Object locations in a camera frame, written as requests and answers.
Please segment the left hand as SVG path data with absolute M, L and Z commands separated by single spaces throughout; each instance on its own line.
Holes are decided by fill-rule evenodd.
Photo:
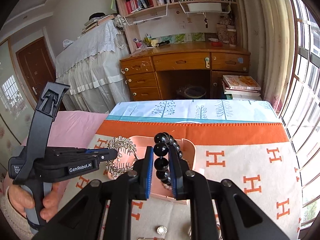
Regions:
M 52 190 L 43 199 L 44 208 L 40 211 L 40 215 L 46 221 L 51 220 L 57 214 L 58 205 L 61 200 L 59 186 L 60 183 L 53 183 Z M 26 216 L 26 209 L 33 209 L 35 207 L 33 197 L 18 185 L 10 185 L 8 187 L 8 196 L 12 206 L 24 217 Z

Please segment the left forearm knit sleeve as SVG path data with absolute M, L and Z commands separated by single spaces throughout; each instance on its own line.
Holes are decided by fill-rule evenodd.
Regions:
M 9 188 L 1 197 L 1 211 L 10 228 L 19 239 L 32 239 L 33 234 L 30 231 L 27 219 L 17 212 L 9 200 Z

